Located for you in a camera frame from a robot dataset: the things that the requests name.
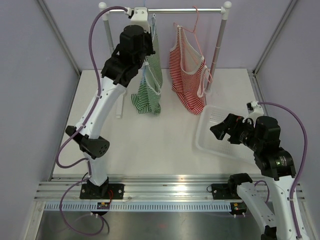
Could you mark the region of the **blue wire hanger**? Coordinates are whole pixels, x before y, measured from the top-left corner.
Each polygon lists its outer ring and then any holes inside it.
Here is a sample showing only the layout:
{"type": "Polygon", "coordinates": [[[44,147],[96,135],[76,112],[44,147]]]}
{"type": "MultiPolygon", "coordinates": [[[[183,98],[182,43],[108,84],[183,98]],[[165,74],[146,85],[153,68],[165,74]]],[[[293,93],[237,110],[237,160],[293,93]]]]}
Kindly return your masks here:
{"type": "Polygon", "coordinates": [[[155,13],[148,15],[150,42],[152,42],[152,54],[147,55],[144,63],[144,77],[147,84],[158,91],[162,86],[162,71],[159,57],[159,41],[157,35],[157,15],[155,13]]]}

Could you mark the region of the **green striped tank top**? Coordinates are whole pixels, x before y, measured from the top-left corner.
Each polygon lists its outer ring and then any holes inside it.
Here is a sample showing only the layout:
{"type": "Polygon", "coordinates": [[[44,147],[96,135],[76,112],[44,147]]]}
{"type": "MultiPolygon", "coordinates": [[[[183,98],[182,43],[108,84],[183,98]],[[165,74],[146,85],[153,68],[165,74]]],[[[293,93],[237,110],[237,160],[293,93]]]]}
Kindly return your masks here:
{"type": "Polygon", "coordinates": [[[161,92],[163,74],[160,61],[160,49],[157,33],[157,17],[149,19],[154,54],[147,56],[142,66],[142,78],[138,92],[131,95],[132,105],[139,114],[159,115],[161,113],[161,92]]]}

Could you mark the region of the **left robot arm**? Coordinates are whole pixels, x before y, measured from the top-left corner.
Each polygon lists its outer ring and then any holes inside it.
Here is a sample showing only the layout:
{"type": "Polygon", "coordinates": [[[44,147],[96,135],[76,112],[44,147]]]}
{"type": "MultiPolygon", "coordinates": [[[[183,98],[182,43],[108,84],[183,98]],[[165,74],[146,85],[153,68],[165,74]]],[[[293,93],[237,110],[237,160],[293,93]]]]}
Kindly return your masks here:
{"type": "Polygon", "coordinates": [[[67,126],[66,134],[73,137],[88,159],[90,178],[81,187],[81,199],[105,199],[111,195],[112,188],[102,159],[110,142],[101,136],[101,130],[117,99],[125,93],[146,57],[154,53],[150,26],[126,26],[119,36],[119,44],[98,73],[100,85],[84,120],[75,126],[67,126]]]}

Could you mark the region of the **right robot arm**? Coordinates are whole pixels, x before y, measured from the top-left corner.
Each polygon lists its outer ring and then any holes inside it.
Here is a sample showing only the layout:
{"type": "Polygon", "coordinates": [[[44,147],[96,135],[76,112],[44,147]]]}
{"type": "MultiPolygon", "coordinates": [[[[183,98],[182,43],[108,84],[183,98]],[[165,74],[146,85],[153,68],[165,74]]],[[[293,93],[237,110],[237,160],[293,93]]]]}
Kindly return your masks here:
{"type": "Polygon", "coordinates": [[[229,135],[231,144],[243,144],[253,151],[273,204],[270,210],[257,193],[247,173],[229,177],[227,193],[241,198],[254,217],[263,240],[308,240],[300,208],[294,205],[296,194],[290,194],[296,169],[289,152],[280,147],[281,128],[275,118],[260,116],[253,121],[230,113],[224,121],[210,127],[218,140],[229,135]]]}

